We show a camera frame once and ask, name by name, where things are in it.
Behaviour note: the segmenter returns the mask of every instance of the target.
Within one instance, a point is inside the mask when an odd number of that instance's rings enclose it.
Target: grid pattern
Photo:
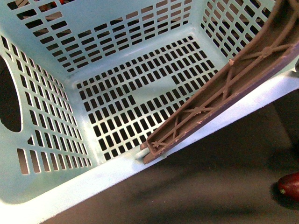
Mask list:
[[[188,23],[192,0],[163,0],[74,34],[59,11],[60,2],[8,6],[70,73]]]
[[[258,0],[210,0],[201,27],[227,58],[233,58],[262,28],[270,15]]]
[[[22,83],[19,91],[27,98],[24,116],[32,121],[26,127],[32,130],[27,147],[17,149],[21,172],[30,173],[28,162],[35,173],[92,166],[64,86],[5,37],[1,40],[19,69],[19,77],[14,77]]]
[[[109,160],[143,143],[217,72],[192,36],[77,84],[99,146]],[[137,104],[136,90],[171,77],[175,89]]]

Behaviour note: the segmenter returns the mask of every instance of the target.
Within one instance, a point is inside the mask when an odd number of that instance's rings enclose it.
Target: basket bottom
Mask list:
[[[195,35],[168,43],[75,83],[100,160],[145,142],[218,71]]]

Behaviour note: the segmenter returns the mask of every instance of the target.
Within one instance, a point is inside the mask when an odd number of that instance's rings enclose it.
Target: basket handle hole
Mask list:
[[[21,111],[14,81],[0,55],[0,120],[12,132],[21,131]]]

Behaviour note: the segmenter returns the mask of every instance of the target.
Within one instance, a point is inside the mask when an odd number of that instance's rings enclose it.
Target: brown plastic piece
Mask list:
[[[142,144],[149,163],[228,109],[299,55],[299,2],[277,0],[256,37]]]

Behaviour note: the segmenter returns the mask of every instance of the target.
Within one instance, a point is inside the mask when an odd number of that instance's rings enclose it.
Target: light blue plastic basket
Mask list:
[[[20,204],[76,192],[39,222],[148,167],[134,160],[139,145],[254,38],[274,2],[2,0],[0,55],[21,112],[20,131],[0,123],[2,208],[24,215]],[[88,175],[101,186],[78,189]]]

